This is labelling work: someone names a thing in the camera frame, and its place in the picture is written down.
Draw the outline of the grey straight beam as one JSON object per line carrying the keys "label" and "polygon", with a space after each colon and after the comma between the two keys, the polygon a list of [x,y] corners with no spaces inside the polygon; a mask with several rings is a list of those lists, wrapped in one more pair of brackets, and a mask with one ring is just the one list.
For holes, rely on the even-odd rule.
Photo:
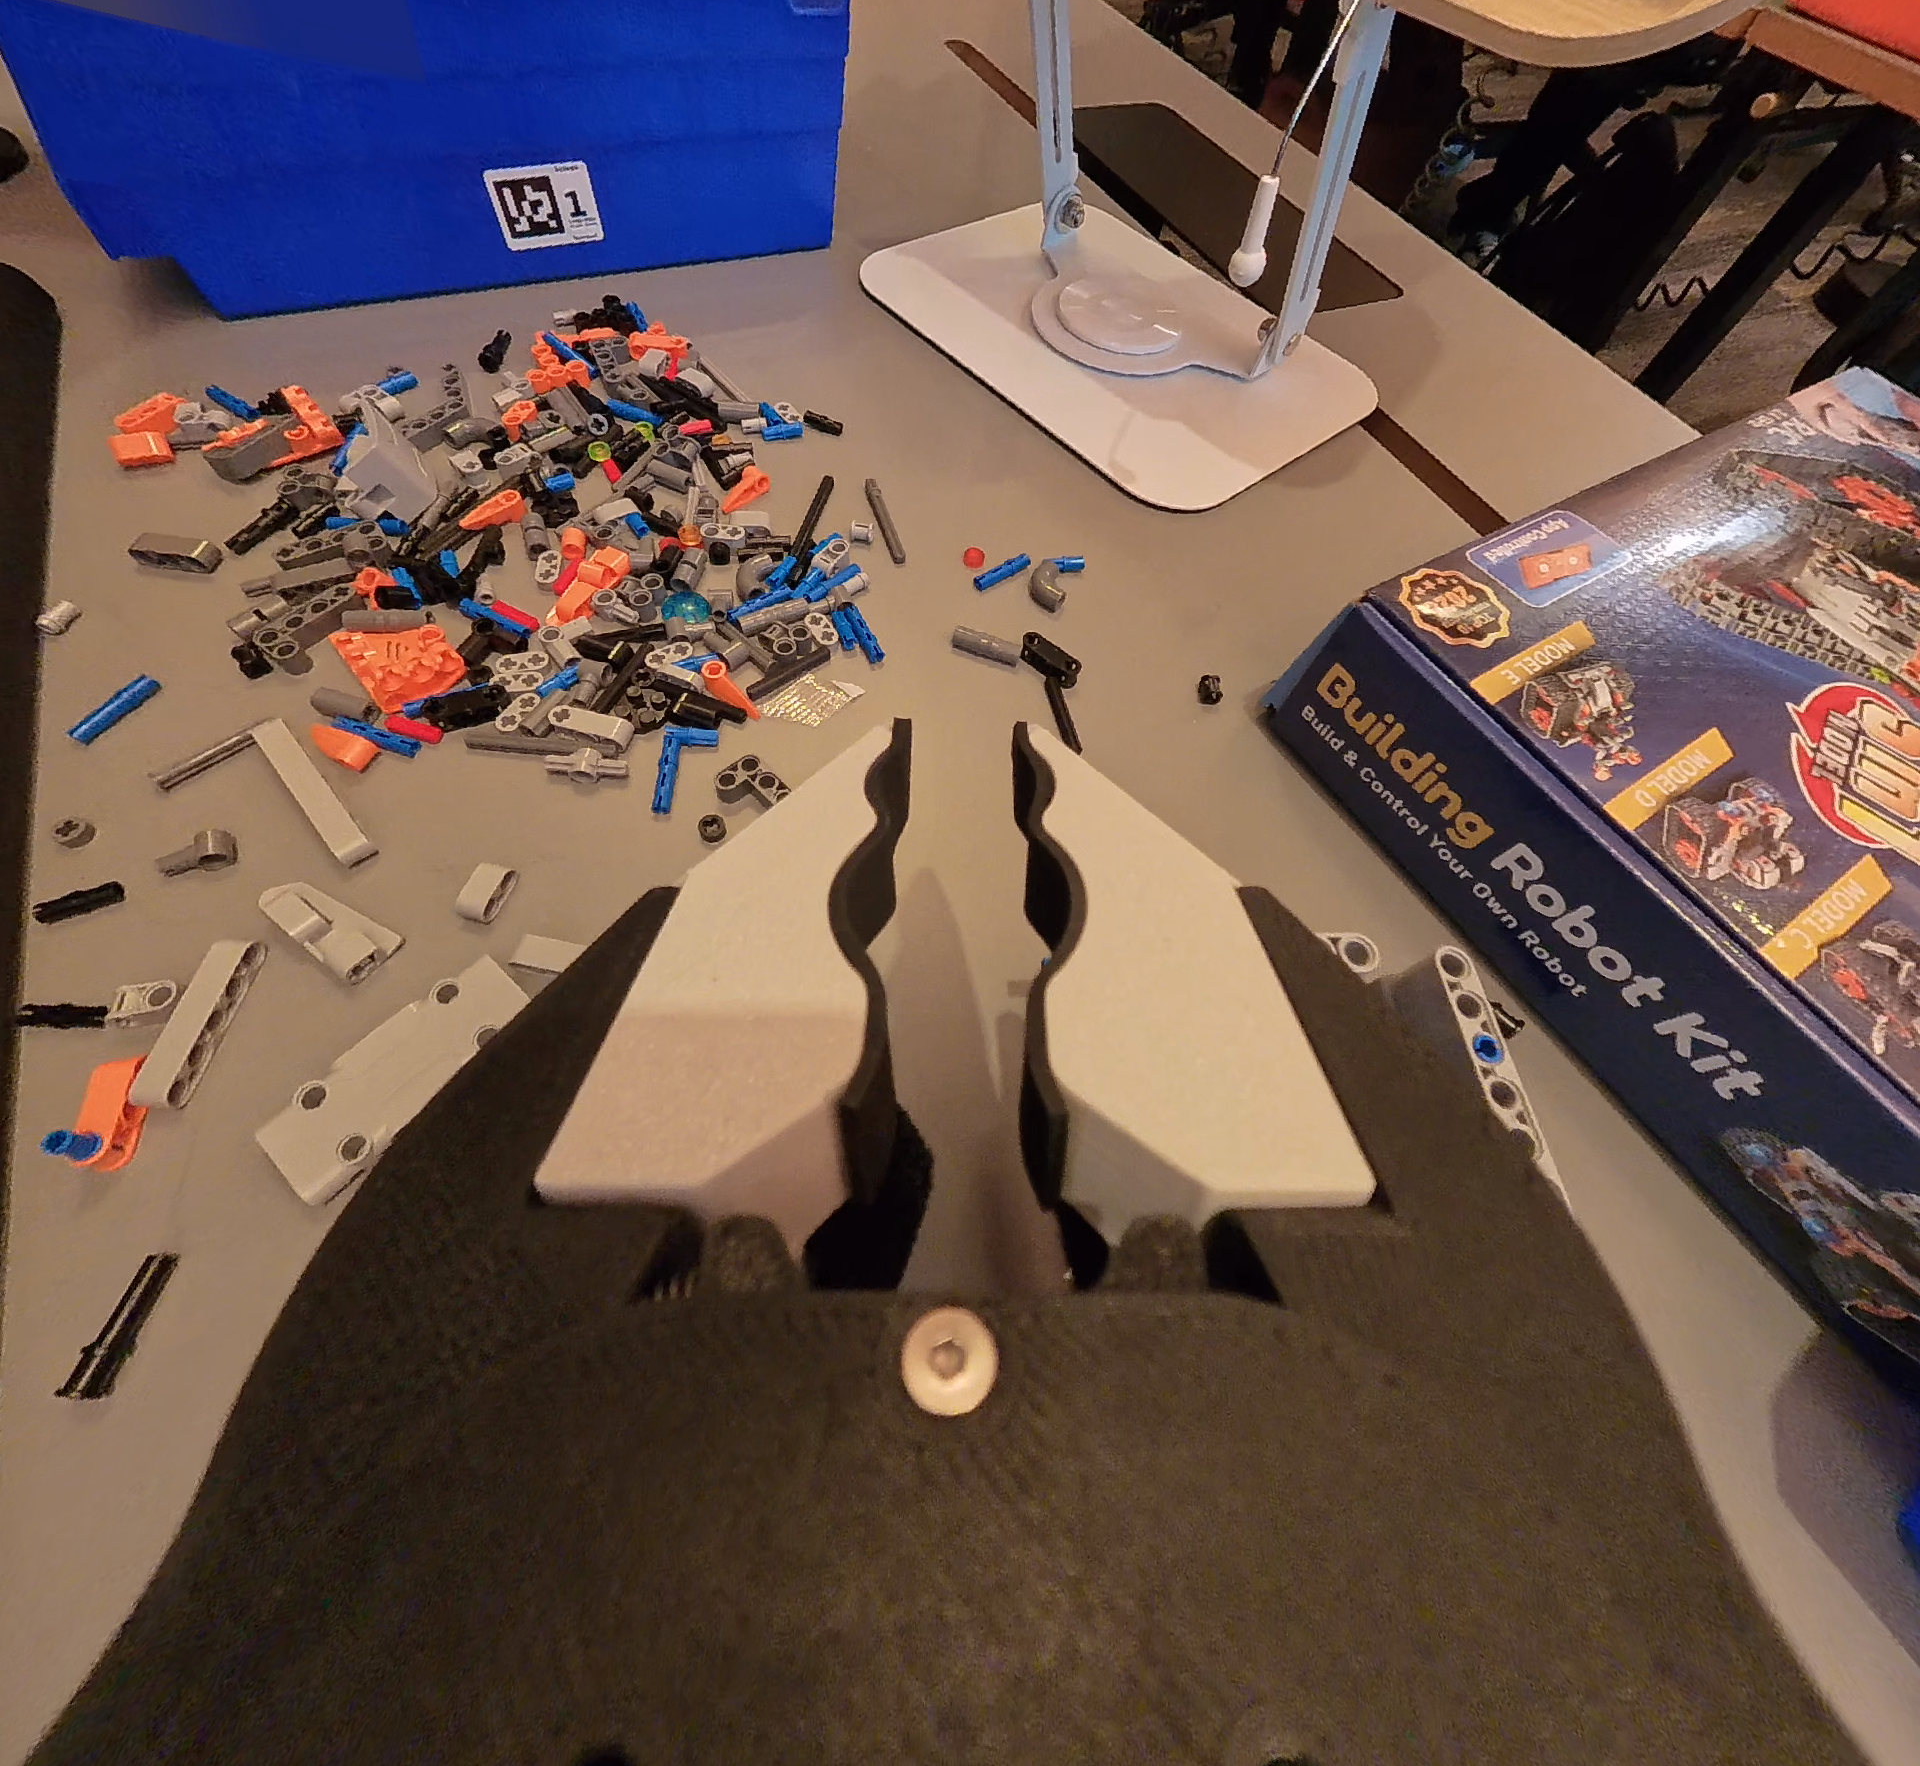
{"label": "grey straight beam", "polygon": [[133,1107],[189,1104],[265,961],[265,944],[253,940],[221,940],[208,949],[129,1087]]}

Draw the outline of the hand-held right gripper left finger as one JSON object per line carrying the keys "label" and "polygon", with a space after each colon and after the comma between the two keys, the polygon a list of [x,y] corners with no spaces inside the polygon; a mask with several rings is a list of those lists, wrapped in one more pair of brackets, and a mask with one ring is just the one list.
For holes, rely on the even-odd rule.
{"label": "hand-held right gripper left finger", "polygon": [[759,1214],[800,1250],[895,1158],[885,994],[912,724],[686,878],[537,1175],[545,1203]]}

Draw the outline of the black flat pad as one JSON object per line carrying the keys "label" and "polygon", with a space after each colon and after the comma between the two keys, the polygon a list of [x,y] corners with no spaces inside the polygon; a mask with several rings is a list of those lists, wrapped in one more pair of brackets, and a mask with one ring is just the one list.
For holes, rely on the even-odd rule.
{"label": "black flat pad", "polygon": [[[1108,193],[1144,230],[1154,237],[1172,230],[1224,274],[1257,189],[1251,170],[1158,103],[1076,108],[1076,149],[1082,178]],[[1282,311],[1301,225],[1301,210],[1278,200],[1268,266],[1249,289],[1249,298],[1268,313]],[[1342,242],[1332,242],[1319,311],[1332,313],[1400,296],[1398,283]]]}

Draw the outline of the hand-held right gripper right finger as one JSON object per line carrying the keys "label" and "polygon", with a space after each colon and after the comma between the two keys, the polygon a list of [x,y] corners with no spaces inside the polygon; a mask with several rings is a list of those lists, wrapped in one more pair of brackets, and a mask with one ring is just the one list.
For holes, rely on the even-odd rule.
{"label": "hand-held right gripper right finger", "polygon": [[1375,1176],[1240,883],[1046,729],[1016,729],[1028,1002],[1021,1147],[1102,1239],[1148,1216],[1353,1206]]}

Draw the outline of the long grey angled beam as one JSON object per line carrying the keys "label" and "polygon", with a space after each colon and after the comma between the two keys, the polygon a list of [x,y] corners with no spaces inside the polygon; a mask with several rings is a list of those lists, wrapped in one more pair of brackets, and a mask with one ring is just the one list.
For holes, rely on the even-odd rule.
{"label": "long grey angled beam", "polygon": [[267,757],[295,806],[343,867],[358,867],[378,854],[377,842],[330,789],[318,765],[298,744],[293,730],[280,718],[233,733],[199,753],[152,772],[150,779],[166,794],[249,750],[259,750]]}

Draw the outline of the black studded mat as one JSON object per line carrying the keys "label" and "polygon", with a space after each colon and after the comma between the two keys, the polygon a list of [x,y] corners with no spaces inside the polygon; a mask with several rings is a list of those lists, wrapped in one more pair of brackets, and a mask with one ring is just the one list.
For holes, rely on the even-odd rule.
{"label": "black studded mat", "polygon": [[3,1175],[12,1166],[14,1002],[27,927],[39,646],[61,403],[61,311],[3,268]]}

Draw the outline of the pile of plastic building pieces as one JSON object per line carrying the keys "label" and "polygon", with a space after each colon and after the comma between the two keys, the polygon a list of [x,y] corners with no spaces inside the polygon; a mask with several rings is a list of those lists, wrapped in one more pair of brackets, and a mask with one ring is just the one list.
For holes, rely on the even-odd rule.
{"label": "pile of plastic building pieces", "polygon": [[283,383],[158,391],[121,412],[122,471],[198,456],[255,491],[213,539],[238,584],[245,679],[299,678],[311,760],[367,772],[446,741],[526,756],[580,788],[657,736],[654,813],[686,746],[765,717],[824,722],[846,654],[883,659],[864,612],[906,563],[877,481],[837,502],[771,497],[769,461],[831,413],[724,378],[620,293],[465,361],[393,366],[323,402]]}

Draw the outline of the light grey panel piece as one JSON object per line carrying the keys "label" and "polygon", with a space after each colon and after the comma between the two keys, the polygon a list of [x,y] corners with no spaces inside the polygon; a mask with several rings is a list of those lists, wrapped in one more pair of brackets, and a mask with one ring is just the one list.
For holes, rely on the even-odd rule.
{"label": "light grey panel piece", "polygon": [[256,1132],[259,1147],[302,1203],[331,1201],[527,1003],[502,966],[478,959],[302,1085]]}

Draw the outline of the black pin with grey connector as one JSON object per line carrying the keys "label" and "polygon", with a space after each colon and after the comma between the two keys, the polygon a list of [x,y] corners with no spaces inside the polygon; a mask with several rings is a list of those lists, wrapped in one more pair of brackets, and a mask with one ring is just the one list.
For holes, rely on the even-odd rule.
{"label": "black pin with grey connector", "polygon": [[107,1003],[27,1002],[14,1011],[20,1029],[97,1032],[164,1024],[180,1003],[174,979],[122,986]]}

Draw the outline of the black angled axle piece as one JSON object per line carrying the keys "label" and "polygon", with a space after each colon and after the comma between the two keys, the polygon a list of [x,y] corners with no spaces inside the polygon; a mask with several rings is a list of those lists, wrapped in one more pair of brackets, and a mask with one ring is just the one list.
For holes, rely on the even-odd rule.
{"label": "black angled axle piece", "polygon": [[1019,656],[1043,679],[1043,695],[1059,736],[1071,751],[1081,753],[1082,742],[1068,705],[1068,693],[1081,676],[1081,659],[1037,629],[1029,629],[1021,637]]}

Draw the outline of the small orange piece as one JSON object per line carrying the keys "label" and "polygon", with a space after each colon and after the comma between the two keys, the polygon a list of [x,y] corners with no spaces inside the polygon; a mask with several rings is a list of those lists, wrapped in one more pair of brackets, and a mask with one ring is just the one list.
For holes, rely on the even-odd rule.
{"label": "small orange piece", "polygon": [[136,1057],[97,1067],[73,1128],[49,1132],[42,1139],[42,1152],[105,1175],[131,1164],[148,1115],[147,1107],[136,1107],[131,1098],[142,1064],[144,1058]]}

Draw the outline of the dark grey angled beam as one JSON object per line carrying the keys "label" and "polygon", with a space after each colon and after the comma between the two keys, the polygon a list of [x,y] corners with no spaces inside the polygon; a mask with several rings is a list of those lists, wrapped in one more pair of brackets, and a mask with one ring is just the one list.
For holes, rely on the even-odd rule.
{"label": "dark grey angled beam", "polygon": [[792,788],[779,772],[767,767],[758,756],[740,756],[715,776],[715,811],[701,818],[701,839],[706,845],[721,845],[732,820],[730,815],[747,806],[774,808],[792,794]]}

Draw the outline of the blue robot kit box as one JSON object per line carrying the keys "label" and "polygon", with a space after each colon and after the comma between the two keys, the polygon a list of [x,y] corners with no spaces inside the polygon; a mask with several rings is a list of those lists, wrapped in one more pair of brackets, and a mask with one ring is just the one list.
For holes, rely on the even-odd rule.
{"label": "blue robot kit box", "polygon": [[1384,581],[1265,721],[1811,1311],[1919,1364],[1919,405],[1851,368]]}

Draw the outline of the blue storage bin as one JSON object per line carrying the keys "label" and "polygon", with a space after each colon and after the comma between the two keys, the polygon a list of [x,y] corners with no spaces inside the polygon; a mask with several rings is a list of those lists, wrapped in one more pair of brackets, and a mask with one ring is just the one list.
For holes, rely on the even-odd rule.
{"label": "blue storage bin", "polygon": [[831,242],[849,0],[4,0],[114,259],[223,315]]}

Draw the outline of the loose black pin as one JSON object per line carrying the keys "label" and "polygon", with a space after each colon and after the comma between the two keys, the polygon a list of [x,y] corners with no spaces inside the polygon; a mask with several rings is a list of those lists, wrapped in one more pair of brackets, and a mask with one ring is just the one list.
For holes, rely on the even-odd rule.
{"label": "loose black pin", "polygon": [[114,1391],[122,1368],[136,1349],[162,1297],[180,1269],[182,1255],[150,1254],[131,1275],[110,1317],[82,1349],[76,1368],[61,1381],[61,1401],[93,1403]]}

